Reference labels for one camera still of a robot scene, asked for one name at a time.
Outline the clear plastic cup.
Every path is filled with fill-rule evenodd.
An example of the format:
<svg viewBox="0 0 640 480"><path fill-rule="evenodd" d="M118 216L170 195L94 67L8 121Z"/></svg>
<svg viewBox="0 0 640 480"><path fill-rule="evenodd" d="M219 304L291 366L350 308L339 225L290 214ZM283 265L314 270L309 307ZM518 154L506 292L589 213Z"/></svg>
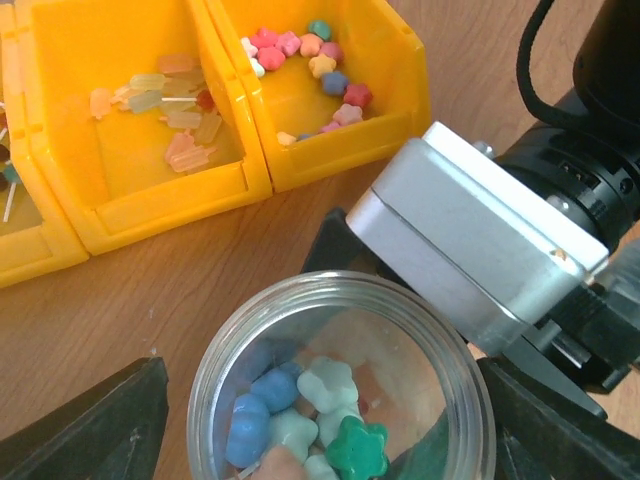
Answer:
<svg viewBox="0 0 640 480"><path fill-rule="evenodd" d="M259 292L202 357L187 415L196 479L490 479L489 394L455 330L376 276Z"/></svg>

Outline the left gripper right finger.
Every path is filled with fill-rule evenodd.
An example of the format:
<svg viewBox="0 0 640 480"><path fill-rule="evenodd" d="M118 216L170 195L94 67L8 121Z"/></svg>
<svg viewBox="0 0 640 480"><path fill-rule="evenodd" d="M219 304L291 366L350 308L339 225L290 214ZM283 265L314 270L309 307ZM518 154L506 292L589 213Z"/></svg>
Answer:
<svg viewBox="0 0 640 480"><path fill-rule="evenodd" d="M497 427L498 479L637 479L639 440L517 369L478 365Z"/></svg>

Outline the yellow three-compartment bin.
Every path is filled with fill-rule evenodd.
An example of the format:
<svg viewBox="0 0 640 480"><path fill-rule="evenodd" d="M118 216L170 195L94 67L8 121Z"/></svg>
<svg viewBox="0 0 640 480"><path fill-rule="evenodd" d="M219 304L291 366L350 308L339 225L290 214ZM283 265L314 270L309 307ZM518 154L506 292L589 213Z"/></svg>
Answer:
<svg viewBox="0 0 640 480"><path fill-rule="evenodd" d="M1 6L9 286L393 154L430 119L385 1Z"/></svg>

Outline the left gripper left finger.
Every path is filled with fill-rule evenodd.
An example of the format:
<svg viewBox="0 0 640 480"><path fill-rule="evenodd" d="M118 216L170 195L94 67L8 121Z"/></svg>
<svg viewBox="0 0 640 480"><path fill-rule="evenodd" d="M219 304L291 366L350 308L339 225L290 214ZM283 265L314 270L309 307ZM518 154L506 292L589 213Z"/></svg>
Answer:
<svg viewBox="0 0 640 480"><path fill-rule="evenodd" d="M166 429L168 373L140 358L1 441L3 479L151 479Z"/></svg>

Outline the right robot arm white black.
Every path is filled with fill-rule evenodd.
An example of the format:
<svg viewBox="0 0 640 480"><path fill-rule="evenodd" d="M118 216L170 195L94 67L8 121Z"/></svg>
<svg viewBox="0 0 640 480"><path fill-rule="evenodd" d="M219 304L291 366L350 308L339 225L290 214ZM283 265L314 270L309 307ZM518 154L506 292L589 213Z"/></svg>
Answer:
<svg viewBox="0 0 640 480"><path fill-rule="evenodd" d="M535 8L516 61L534 125L500 156L432 125L326 216L304 268L365 256L485 354L607 394L639 364L639 245L622 243L639 223L639 5L602 5L552 105L530 73L550 9Z"/></svg>

